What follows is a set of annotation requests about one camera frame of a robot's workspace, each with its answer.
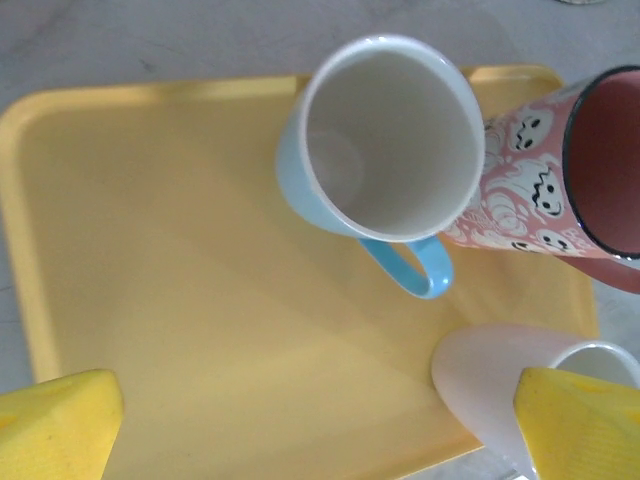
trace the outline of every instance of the mug handle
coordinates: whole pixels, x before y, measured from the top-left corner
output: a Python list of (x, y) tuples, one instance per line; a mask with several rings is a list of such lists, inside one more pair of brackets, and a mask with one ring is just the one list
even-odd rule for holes
[(420, 298), (442, 295), (453, 282), (453, 264), (436, 236), (405, 243), (420, 260), (426, 275), (409, 265), (393, 247), (379, 240), (360, 239), (360, 244), (407, 292)]

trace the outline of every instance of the countertop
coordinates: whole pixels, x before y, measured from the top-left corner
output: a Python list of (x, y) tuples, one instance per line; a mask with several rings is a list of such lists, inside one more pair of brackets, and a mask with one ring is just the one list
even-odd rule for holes
[[(313, 71), (341, 44), (402, 33), (459, 65), (551, 66), (567, 82), (640, 63), (640, 2), (0, 0), (0, 109), (40, 89)], [(0, 392), (31, 382), (0, 235)], [(640, 357), (640, 296), (594, 282), (600, 329)], [(413, 478), (508, 478), (481, 450)]]

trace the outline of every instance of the cup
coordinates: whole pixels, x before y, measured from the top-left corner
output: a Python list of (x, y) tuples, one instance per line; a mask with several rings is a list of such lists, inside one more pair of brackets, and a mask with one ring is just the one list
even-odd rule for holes
[(483, 158), (482, 116), (462, 74), (417, 40), (378, 35), (313, 76), (282, 133), (277, 177), (302, 218), (359, 239), (398, 284), (432, 298), (453, 278), (435, 234), (462, 213)]
[(485, 125), (479, 187), (444, 233), (561, 256), (640, 293), (640, 66), (606, 71)]
[(640, 364), (621, 347), (544, 328), (491, 324), (456, 330), (436, 346), (431, 373), (458, 420), (485, 446), (537, 478), (515, 416), (522, 370), (559, 368), (640, 387)]

